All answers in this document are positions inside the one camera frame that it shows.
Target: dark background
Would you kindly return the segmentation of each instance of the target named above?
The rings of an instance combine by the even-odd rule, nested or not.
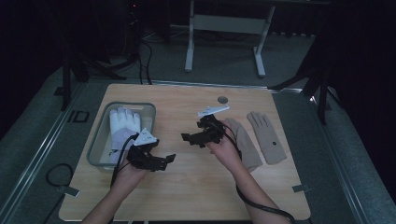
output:
[[[95,9],[90,1],[67,1],[63,6],[59,5],[62,1],[49,1],[49,4],[63,10],[58,12],[61,15],[58,19],[76,49],[95,60],[106,61],[109,55],[122,55],[125,47],[114,45],[123,43],[125,37],[124,3],[111,2],[114,5],[95,1]],[[328,67],[332,69],[330,84],[336,88],[393,200],[396,198],[392,172],[396,168],[395,4],[390,0],[345,0],[337,1],[337,7],[331,7],[332,10],[285,5],[276,9],[271,25],[271,32],[278,34],[317,36],[304,66],[318,66],[335,59]],[[196,9],[210,12],[212,7],[205,2]],[[151,26],[166,39],[169,23],[188,24],[188,8],[189,1],[183,0],[145,1],[140,15],[142,25]],[[217,12],[265,17],[252,6],[222,8],[224,11]],[[99,21],[93,19],[94,11],[101,15]],[[73,16],[62,17],[62,13]],[[2,137],[46,78],[62,65],[62,52],[33,1],[2,1],[0,16]]]

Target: white metal table frame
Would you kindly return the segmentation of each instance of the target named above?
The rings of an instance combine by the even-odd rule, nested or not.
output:
[[[274,6],[271,6],[266,20],[251,18],[235,18],[211,15],[200,15],[194,13],[194,1],[190,1],[190,25],[189,25],[189,45],[187,48],[187,57],[185,71],[192,71],[192,60],[194,54],[194,30],[208,30],[221,32],[234,32],[260,35],[260,43],[253,48],[254,59],[259,77],[265,77],[264,64],[262,62],[262,47],[265,38],[268,35],[271,20],[275,12]]]

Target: light wood tabletop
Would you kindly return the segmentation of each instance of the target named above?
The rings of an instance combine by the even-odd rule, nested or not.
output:
[[[112,102],[151,103],[156,107],[152,134],[160,144],[152,149],[154,156],[177,154],[165,171],[150,172],[134,192],[123,202],[115,220],[248,220],[249,216],[235,190],[231,174],[220,164],[207,147],[190,146],[182,133],[201,131],[196,122],[197,112],[207,106],[222,106],[219,96],[228,98],[230,109],[215,115],[217,119],[233,118],[247,130],[263,165],[252,172],[258,183],[282,209],[296,219],[310,217],[288,141],[284,134],[272,94],[265,89],[111,84],[92,125],[70,187],[80,190],[75,198],[66,195],[59,216],[63,220],[82,220],[109,190],[112,172],[92,166],[87,153],[100,123],[102,114]],[[265,113],[276,129],[287,158],[268,165],[247,114]]]

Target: gray carpet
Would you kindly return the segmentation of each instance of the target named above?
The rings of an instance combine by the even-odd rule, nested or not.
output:
[[[149,74],[154,84],[159,81],[176,81],[238,86],[275,85],[294,76],[313,41],[312,38],[304,36],[269,36],[262,54],[267,77],[259,78],[256,75],[251,50],[257,36],[249,36],[244,41],[216,43],[209,37],[205,34],[197,37],[193,71],[190,73],[184,72],[187,50],[185,35],[178,35],[167,44],[161,40],[154,42],[158,40],[155,36],[146,38],[153,52],[149,62]],[[143,63],[146,63],[149,48],[142,46],[141,54]],[[121,69],[118,73],[128,77],[122,82],[139,82],[135,65]],[[0,143],[0,199],[1,202],[5,202],[26,165],[42,148],[40,145],[49,141],[45,137],[51,133],[53,123],[64,119],[60,122],[62,129],[48,148],[47,158],[37,169],[31,185],[27,186],[29,188],[26,194],[11,212],[12,218],[9,219],[9,223],[44,223],[47,217],[47,223],[64,223],[57,215],[57,202],[62,195],[48,184],[46,173],[58,163],[68,163],[73,168],[76,167],[106,86],[115,82],[97,75],[93,75],[86,84],[73,82],[78,96],[74,98],[75,101],[68,110],[60,112],[62,98],[52,94],[56,87],[61,85],[61,80],[60,71],[49,78]],[[303,85],[304,80],[292,87],[301,88]],[[359,136],[342,108],[330,100],[332,110],[326,112],[330,124],[323,127],[318,123],[315,106],[300,93],[283,91],[275,93],[274,99],[300,178],[303,184],[311,188],[306,193],[312,213],[311,220],[299,223],[391,223],[391,220],[396,219],[394,203],[389,200],[386,191],[384,192],[380,179],[364,154],[365,150]],[[89,112],[87,122],[68,121],[72,111]],[[348,148],[337,154],[341,156],[340,161],[343,164],[341,172],[334,164],[332,150],[340,146]],[[361,214],[356,214],[353,205],[355,201],[351,202],[350,197],[347,197],[350,191],[342,184],[343,177],[340,177],[340,174],[343,172],[347,173],[348,180],[353,182],[353,192],[364,195],[359,197],[359,202],[363,205],[363,220],[367,222],[357,221]],[[59,169],[51,178],[57,183],[64,183],[69,175],[65,170]]]

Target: gray plastic container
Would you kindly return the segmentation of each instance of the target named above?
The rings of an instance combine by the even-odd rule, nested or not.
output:
[[[113,102],[105,107],[105,112],[100,118],[98,127],[92,139],[91,146],[87,154],[87,160],[90,165],[96,166],[103,170],[113,170],[117,165],[111,163],[110,152],[111,152],[111,132],[110,132],[110,111],[117,109],[120,106],[130,108],[135,113],[140,115],[141,129],[147,128],[152,133],[156,115],[155,105],[150,103],[125,103],[125,102]]]

